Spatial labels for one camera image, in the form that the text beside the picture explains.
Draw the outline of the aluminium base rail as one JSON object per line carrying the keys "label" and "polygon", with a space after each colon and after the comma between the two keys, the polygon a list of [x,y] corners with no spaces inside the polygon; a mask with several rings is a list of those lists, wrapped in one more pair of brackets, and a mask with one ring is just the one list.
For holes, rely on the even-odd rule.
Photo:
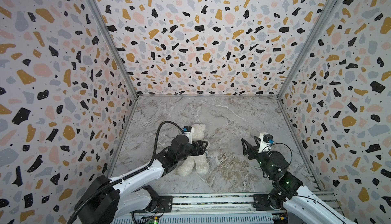
{"label": "aluminium base rail", "polygon": [[[317,197],[343,214],[339,202],[330,191],[314,191]],[[306,224],[296,215],[281,211],[257,211],[253,206],[253,195],[266,192],[247,193],[194,193],[173,194],[170,213],[126,214],[112,221],[113,224]]]}

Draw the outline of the white fluffy teddy bear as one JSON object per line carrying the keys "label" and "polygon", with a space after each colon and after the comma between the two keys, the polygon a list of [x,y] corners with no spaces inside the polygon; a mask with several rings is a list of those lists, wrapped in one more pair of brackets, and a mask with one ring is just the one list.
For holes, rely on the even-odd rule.
{"label": "white fluffy teddy bear", "polygon": [[[193,127],[192,141],[206,141],[204,140],[204,132],[206,129],[206,125],[193,124],[192,127]],[[193,169],[195,169],[196,173],[199,175],[205,175],[209,172],[209,164],[207,162],[206,153],[204,153],[201,156],[189,156],[184,161],[184,163],[177,169],[177,173],[179,176],[185,177],[190,175]]]}

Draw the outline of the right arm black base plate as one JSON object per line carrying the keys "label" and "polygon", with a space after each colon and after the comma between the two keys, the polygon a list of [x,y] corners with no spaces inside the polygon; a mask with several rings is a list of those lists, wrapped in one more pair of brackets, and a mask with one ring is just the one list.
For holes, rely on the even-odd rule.
{"label": "right arm black base plate", "polygon": [[269,194],[255,194],[253,195],[254,202],[252,206],[257,211],[281,211],[285,210],[284,204],[292,199],[292,195],[269,195]]}

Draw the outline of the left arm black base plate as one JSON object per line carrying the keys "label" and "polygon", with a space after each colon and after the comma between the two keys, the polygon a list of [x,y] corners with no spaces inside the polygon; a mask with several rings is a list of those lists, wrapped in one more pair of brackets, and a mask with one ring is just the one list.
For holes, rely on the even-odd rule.
{"label": "left arm black base plate", "polygon": [[170,213],[173,207],[172,195],[160,195],[158,198],[153,198],[151,203],[142,210],[136,210],[134,213]]}

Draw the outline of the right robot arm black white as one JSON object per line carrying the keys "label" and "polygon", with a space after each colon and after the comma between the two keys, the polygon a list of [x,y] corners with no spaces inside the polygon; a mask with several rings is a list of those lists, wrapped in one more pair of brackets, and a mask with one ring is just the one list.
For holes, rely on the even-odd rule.
{"label": "right robot arm black white", "polygon": [[353,224],[354,222],[338,213],[323,200],[317,197],[301,180],[288,171],[291,160],[273,150],[280,145],[269,133],[255,136],[255,145],[241,139],[244,156],[255,160],[263,173],[263,178],[269,179],[273,189],[268,195],[267,203],[274,210],[285,209],[303,220],[306,224]]}

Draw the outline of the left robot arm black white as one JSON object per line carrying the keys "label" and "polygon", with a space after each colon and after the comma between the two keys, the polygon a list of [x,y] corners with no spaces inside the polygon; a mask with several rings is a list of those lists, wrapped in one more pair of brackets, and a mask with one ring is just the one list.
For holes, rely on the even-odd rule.
{"label": "left robot arm black white", "polygon": [[207,141],[191,141],[186,132],[155,155],[152,163],[118,177],[98,177],[76,204],[68,223],[80,220],[83,224],[110,224],[134,211],[154,210],[159,195],[149,183],[176,169],[178,162],[203,155],[208,144]]}

